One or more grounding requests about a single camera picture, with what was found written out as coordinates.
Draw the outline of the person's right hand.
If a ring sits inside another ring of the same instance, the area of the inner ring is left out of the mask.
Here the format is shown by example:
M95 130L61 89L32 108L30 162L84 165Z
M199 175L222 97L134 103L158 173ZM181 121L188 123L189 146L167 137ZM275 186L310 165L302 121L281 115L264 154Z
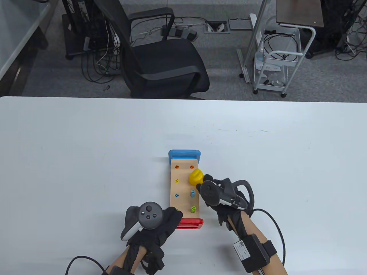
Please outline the person's right hand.
M250 214L253 211L255 198L250 183L246 180L231 182L229 178L214 179L205 174L203 182L196 185L198 193L206 206L211 207L218 215L219 224L226 222L227 228L233 228L228 219L235 220L235 216L244 211Z

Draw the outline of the person's left hand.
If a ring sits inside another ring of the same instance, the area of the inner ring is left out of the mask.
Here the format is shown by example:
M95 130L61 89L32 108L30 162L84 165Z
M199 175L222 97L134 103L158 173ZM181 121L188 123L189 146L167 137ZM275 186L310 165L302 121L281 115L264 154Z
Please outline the person's left hand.
M154 275L164 267L164 252L161 246L178 227L183 213L174 207L163 210L163 221L155 229L143 229L136 232L128 241L129 247L122 269L133 272L134 262L147 262L143 269L149 275Z

